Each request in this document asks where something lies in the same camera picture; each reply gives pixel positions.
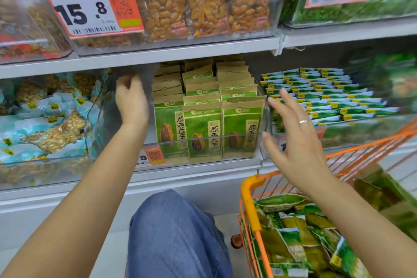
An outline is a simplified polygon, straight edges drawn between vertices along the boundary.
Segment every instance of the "orange shopping cart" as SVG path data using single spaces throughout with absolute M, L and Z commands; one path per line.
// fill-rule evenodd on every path
M 350 181 L 359 172 L 369 165 L 380 161 L 385 161 L 386 172 L 392 173 L 399 170 L 402 173 L 400 179 L 409 178 L 417 173 L 416 165 L 411 164 L 411 160 L 417 159 L 417 150 L 410 149 L 409 152 L 399 152 L 398 148 L 412 137 L 417 135 L 417 121 L 409 124 L 398 134 L 381 139 L 372 143 L 363 144 L 357 147 L 345 149 L 343 151 L 330 154 L 327 156 L 328 167 L 333 175 L 340 180 Z M 396 151 L 401 154 L 401 159 L 392 161 L 387 160 L 387 155 Z M 242 243 L 245 249 L 246 258 L 249 266 L 249 272 L 252 278 L 273 278 L 273 271 L 270 266 L 267 253 L 261 237 L 261 224 L 258 219 L 254 200 L 259 200 L 272 195 L 296 193 L 297 189 L 293 187 L 280 172 L 274 171 L 265 175 L 254 175 L 242 182 L 240 201 L 240 215 L 238 216 L 239 227 L 242 236 Z M 257 242 L 257 255 L 252 241 Z M 262 260 L 263 269 L 261 270 L 258 263 Z

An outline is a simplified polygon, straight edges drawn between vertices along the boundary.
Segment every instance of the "hand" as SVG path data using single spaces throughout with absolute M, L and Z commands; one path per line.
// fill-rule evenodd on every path
M 147 129 L 149 106 L 139 75 L 126 75 L 117 80 L 116 104 L 124 127 L 139 131 Z
M 279 93 L 285 104 L 272 98 L 268 98 L 268 102 L 282 117 L 287 147 L 282 152 L 272 136 L 266 132 L 262 133 L 263 145 L 284 177 L 293 186 L 311 196 L 336 179 L 327 167 L 321 142 L 308 114 L 284 88 Z

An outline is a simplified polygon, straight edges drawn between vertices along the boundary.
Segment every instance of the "shopping cart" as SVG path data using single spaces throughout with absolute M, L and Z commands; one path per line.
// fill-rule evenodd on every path
M 347 182 L 351 180 L 357 172 L 368 167 L 370 164 L 383 160 L 388 154 L 398 149 L 415 135 L 417 135 L 417 122 L 411 123 L 392 137 L 328 155 L 326 157 L 328 167 L 333 175 L 337 176 L 340 180 Z M 385 171 L 392 172 L 394 169 L 408 169 L 409 171 L 404 174 L 404 178 L 413 175 L 417 172 L 417 169 L 415 169 L 415 165 L 408 165 L 407 163 L 409 163 L 411 159 L 417 159 L 417 157 L 413 158 L 414 155 L 417 155 L 417 150 L 404 155 L 399 161 L 392 164 L 389 163 L 389 168 Z M 249 272 L 252 278 L 263 278 L 264 276 L 260 273 L 260 269 L 257 266 L 257 258 L 255 257 L 251 244 L 251 241 L 253 240 L 256 240 L 258 243 L 257 245 L 260 249 L 266 276 L 268 278 L 274 277 L 263 245 L 260 233 L 261 225 L 253 200 L 270 197 L 272 195 L 295 192 L 297 192 L 297 189 L 292 186 L 278 170 L 265 175 L 254 175 L 242 182 L 242 200 L 240 201 L 241 214 L 238 216 L 238 222 L 241 237 L 243 238 L 242 243 L 246 253 Z

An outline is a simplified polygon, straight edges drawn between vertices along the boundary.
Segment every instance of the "floor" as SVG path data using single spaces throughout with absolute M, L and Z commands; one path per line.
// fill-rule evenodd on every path
M 215 219 L 217 226 L 224 233 L 224 239 L 229 248 L 233 276 L 235 278 L 249 278 L 250 275 L 244 250 L 236 250 L 230 245 L 232 235 L 239 233 L 237 213 L 218 215 Z M 128 231 L 115 232 L 107 235 L 90 278 L 123 278 L 127 257 L 127 245 Z M 0 250 L 0 273 L 17 251 L 17 248 Z

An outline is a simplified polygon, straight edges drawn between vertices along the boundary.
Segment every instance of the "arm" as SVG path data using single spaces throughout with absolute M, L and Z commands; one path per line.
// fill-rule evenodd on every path
M 117 81 L 116 103 L 121 128 L 81 181 L 19 249 L 1 278 L 90 275 L 147 134 L 148 104 L 139 76 Z
M 417 244 L 374 210 L 327 168 L 321 142 L 304 109 L 281 89 L 285 105 L 269 99 L 282 116 L 287 149 L 263 133 L 263 144 L 291 184 L 309 196 L 333 221 L 374 278 L 416 277 Z

